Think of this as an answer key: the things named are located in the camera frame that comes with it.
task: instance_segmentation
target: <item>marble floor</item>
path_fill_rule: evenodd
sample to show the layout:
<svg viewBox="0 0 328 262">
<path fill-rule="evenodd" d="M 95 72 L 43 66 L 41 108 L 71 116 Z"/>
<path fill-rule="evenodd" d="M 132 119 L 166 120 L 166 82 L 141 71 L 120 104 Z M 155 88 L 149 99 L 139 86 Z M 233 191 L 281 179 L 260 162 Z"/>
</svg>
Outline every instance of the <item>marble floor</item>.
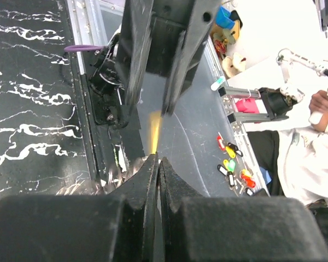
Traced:
<svg viewBox="0 0 328 262">
<path fill-rule="evenodd" d="M 71 65 L 66 6 L 0 0 L 0 199 L 92 194 Z"/>
</svg>

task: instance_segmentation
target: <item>cable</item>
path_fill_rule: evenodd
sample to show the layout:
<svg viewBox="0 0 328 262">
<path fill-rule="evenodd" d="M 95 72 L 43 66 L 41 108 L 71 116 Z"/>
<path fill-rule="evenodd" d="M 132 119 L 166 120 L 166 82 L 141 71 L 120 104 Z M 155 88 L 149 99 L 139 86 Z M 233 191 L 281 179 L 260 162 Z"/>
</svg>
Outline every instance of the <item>cable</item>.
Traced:
<svg viewBox="0 0 328 262">
<path fill-rule="evenodd" d="M 99 51 L 103 46 L 97 45 L 70 45 L 65 47 L 65 52 L 84 52 L 84 51 Z"/>
</svg>

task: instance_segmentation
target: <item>green object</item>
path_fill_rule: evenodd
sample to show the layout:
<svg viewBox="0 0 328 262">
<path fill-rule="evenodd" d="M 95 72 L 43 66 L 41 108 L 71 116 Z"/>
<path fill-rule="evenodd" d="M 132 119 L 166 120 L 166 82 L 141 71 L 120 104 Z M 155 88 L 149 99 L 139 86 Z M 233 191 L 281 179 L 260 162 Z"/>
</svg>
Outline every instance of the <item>green object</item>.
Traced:
<svg viewBox="0 0 328 262">
<path fill-rule="evenodd" d="M 236 162 L 231 159 L 227 168 L 229 169 L 229 171 L 234 172 L 236 168 Z"/>
</svg>

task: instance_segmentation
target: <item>purple cable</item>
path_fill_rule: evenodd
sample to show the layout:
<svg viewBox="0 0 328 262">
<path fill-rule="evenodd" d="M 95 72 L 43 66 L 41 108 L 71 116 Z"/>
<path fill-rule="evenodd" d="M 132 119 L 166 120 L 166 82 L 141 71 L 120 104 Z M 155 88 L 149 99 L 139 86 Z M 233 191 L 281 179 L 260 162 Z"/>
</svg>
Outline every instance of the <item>purple cable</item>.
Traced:
<svg viewBox="0 0 328 262">
<path fill-rule="evenodd" d="M 65 52 L 83 52 L 83 51 L 97 51 L 103 49 L 103 46 L 96 45 L 70 45 L 65 47 Z"/>
</svg>

